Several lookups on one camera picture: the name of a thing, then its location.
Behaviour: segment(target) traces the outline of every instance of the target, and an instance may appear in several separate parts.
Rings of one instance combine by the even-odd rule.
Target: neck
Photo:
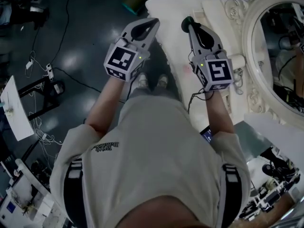
[[[178,199],[160,196],[131,210],[116,228],[161,228],[172,223],[196,220],[194,214]]]

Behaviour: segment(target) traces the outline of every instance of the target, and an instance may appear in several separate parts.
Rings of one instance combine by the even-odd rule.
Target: mirror
[[[257,72],[270,92],[304,116],[304,6],[284,2],[264,11],[252,36]]]

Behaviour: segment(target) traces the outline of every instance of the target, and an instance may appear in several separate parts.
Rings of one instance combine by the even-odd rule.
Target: white power adapter
[[[25,65],[26,69],[28,70],[31,66],[33,66],[34,64],[34,60],[31,59],[30,61],[28,61],[28,63]]]
[[[47,65],[47,74],[48,74],[49,79],[53,80],[54,73],[53,73],[53,69],[52,69],[52,66],[50,63]]]

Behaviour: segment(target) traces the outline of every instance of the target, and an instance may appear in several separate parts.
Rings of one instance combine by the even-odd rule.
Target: backpack strap
[[[220,196],[216,228],[227,228],[242,206],[242,182],[234,165],[224,164],[220,176]]]
[[[79,158],[70,164],[63,190],[67,215],[77,228],[87,228],[82,176],[82,159]]]

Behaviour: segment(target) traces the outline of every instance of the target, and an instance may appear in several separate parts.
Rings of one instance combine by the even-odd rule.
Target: oval mirror
[[[256,0],[244,22],[243,49],[263,99],[304,129],[304,0]]]

